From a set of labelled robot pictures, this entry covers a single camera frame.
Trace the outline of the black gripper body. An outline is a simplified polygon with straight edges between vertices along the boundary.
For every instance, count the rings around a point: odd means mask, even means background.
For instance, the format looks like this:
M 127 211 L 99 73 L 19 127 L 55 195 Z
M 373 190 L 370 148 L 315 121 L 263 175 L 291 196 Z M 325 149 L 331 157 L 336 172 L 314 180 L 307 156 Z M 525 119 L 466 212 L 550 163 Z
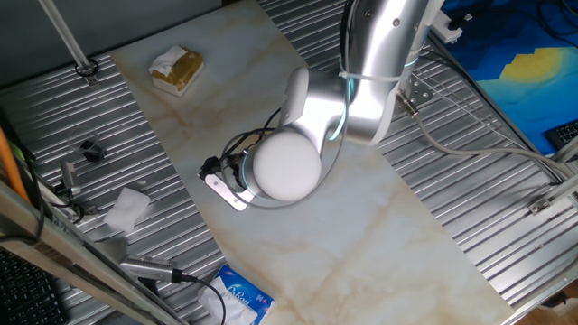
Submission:
M 225 159 L 225 166 L 232 174 L 238 190 L 245 190 L 246 184 L 242 180 L 241 165 L 243 162 L 243 155 L 228 155 Z

